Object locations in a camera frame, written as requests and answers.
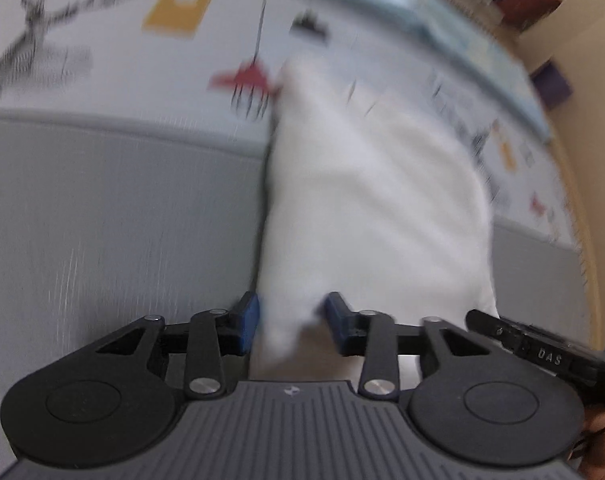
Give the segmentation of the white small garment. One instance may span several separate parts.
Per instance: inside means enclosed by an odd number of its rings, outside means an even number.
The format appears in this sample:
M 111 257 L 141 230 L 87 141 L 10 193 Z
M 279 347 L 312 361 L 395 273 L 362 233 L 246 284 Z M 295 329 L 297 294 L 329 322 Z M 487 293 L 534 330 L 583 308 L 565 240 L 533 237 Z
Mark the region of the white small garment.
M 399 96 L 290 58 L 266 184 L 252 378 L 358 379 L 320 312 L 331 292 L 403 324 L 496 312 L 486 185 L 450 128 Z

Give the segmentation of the purple box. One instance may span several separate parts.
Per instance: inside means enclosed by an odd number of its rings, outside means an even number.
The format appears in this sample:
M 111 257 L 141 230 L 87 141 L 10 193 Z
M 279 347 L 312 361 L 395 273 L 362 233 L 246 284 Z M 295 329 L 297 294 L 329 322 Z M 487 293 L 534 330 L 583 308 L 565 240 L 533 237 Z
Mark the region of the purple box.
M 531 82 L 547 110 L 562 105 L 573 94 L 572 86 L 552 60 L 544 62 L 531 73 Z

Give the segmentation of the light blue patterned blanket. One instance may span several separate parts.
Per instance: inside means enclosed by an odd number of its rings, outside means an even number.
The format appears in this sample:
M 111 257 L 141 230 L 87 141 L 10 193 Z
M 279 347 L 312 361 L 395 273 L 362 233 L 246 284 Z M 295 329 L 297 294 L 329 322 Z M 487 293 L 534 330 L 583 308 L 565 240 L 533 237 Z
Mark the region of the light blue patterned blanket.
M 394 24 L 476 81 L 541 142 L 552 128 L 522 62 L 445 0 L 342 0 Z

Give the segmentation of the deer print bed sheet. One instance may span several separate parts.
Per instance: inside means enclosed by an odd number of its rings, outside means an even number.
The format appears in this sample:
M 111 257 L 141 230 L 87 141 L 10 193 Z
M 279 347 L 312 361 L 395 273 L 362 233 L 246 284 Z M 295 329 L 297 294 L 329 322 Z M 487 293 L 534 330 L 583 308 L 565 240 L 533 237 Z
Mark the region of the deer print bed sheet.
M 298 53 L 481 148 L 500 312 L 591 339 L 557 148 L 394 24 L 342 0 L 0 0 L 0 404 L 132 318 L 252 285 L 273 99 L 232 93 Z

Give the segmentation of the dark red bag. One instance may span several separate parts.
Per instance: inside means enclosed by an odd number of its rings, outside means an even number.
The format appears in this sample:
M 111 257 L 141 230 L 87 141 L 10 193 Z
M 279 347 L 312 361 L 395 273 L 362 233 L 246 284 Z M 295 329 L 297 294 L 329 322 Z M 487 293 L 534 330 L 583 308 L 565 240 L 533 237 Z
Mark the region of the dark red bag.
M 502 13 L 502 23 L 525 30 L 557 10 L 563 0 L 496 0 Z

